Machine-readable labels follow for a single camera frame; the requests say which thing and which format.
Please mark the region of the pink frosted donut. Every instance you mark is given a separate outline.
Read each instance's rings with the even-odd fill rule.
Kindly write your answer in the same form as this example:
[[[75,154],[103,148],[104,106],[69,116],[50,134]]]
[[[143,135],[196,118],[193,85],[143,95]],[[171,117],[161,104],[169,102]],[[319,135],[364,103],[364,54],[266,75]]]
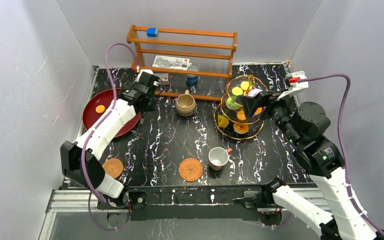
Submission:
[[[257,96],[260,92],[262,92],[263,90],[262,89],[259,89],[259,88],[253,88],[251,89],[248,93],[247,93],[247,96],[248,97],[251,97],[251,98],[254,98],[255,96]]]

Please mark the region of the orange round cookie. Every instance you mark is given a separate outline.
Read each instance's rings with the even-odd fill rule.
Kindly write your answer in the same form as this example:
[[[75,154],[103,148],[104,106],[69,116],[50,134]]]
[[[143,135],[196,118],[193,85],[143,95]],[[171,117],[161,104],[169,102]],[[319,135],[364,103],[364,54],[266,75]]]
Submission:
[[[240,83],[240,88],[244,91],[244,92],[248,92],[252,89],[252,85],[248,82],[248,81],[242,81]]]
[[[237,112],[236,118],[239,121],[242,121],[242,122],[247,120],[246,114],[245,114],[245,112],[243,110],[240,110],[240,111]]]

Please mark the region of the green round cookie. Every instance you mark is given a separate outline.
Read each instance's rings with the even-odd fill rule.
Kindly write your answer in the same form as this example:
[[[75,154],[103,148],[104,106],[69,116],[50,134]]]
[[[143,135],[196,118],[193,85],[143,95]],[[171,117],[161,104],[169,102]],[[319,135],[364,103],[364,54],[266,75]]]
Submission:
[[[244,91],[241,87],[236,86],[231,89],[231,93],[237,97],[243,95]]]

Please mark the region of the green frosted donut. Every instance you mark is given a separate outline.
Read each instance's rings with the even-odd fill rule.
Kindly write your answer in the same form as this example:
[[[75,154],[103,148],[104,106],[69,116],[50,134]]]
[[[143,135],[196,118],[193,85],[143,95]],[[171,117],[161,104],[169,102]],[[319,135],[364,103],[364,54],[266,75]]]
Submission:
[[[233,110],[233,111],[236,111],[238,109],[241,108],[240,105],[238,105],[237,103],[235,103],[235,101],[231,98],[231,97],[228,97],[225,101],[225,105],[226,107],[229,109],[229,110]]]

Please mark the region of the three-tier glass gold stand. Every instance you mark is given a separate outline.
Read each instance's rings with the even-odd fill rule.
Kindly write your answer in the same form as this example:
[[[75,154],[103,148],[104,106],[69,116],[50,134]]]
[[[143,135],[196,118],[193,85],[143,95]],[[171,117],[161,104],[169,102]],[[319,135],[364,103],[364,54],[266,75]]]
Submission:
[[[224,136],[227,136],[229,138],[232,138],[234,140],[247,140],[254,138],[259,134],[261,129],[263,128],[264,121],[260,119],[262,112],[257,116],[252,116],[251,118],[246,118],[246,121],[239,121],[237,119],[237,112],[238,111],[244,111],[243,106],[238,103],[237,96],[234,96],[232,94],[232,88],[234,87],[240,87],[241,82],[248,81],[252,88],[261,89],[262,92],[267,92],[268,88],[266,85],[257,77],[247,74],[247,75],[240,75],[238,77],[233,78],[228,84],[227,84],[227,91],[226,93],[221,97],[220,104],[215,108],[213,112],[213,118],[215,122],[215,127],[217,130],[219,130]],[[227,98],[231,97],[234,102],[238,105],[240,105],[240,109],[238,110],[230,110],[227,108],[225,101]],[[217,126],[217,115],[224,115],[229,119],[229,124],[225,128],[219,128]],[[247,124],[249,126],[249,131],[245,134],[237,134],[234,131],[234,123],[242,123]]]

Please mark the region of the orange white round cake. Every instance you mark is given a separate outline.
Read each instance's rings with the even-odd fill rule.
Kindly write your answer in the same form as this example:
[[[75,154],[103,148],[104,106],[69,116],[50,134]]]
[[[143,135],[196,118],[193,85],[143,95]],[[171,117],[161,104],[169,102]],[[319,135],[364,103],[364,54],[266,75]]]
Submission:
[[[244,135],[249,131],[249,125],[244,123],[234,123],[233,130],[239,135]]]

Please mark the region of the yellow striped toy cake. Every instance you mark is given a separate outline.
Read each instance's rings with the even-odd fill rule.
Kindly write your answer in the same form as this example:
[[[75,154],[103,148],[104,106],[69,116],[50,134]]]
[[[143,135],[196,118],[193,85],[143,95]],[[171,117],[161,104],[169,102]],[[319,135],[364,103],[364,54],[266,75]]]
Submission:
[[[226,128],[230,123],[229,119],[226,116],[221,115],[221,114],[217,115],[216,121],[217,121],[217,126],[219,128]]]

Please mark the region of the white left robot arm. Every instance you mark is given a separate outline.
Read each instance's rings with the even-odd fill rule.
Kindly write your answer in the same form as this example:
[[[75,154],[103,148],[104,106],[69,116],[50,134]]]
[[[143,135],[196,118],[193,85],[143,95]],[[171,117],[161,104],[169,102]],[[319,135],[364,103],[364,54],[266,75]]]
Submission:
[[[73,142],[60,147],[62,174],[88,188],[100,202],[110,202],[117,208],[129,203],[125,186],[107,174],[100,164],[104,150],[117,133],[137,114],[154,111],[159,77],[150,69],[139,72],[133,83],[120,90],[111,90],[109,107],[98,120]]]

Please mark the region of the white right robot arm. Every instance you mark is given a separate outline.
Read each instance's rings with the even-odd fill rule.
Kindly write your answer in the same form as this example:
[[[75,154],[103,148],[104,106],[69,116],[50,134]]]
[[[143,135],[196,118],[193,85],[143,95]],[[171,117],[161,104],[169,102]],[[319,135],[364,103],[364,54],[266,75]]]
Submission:
[[[262,202],[281,206],[303,221],[321,240],[384,240],[384,230],[371,223],[351,184],[346,161],[339,148],[324,136],[331,122],[324,108],[304,102],[296,110],[272,92],[241,95],[237,101],[247,117],[262,108],[261,119],[272,120],[292,144],[298,164],[321,191],[329,211],[309,202],[279,178],[261,188]]]

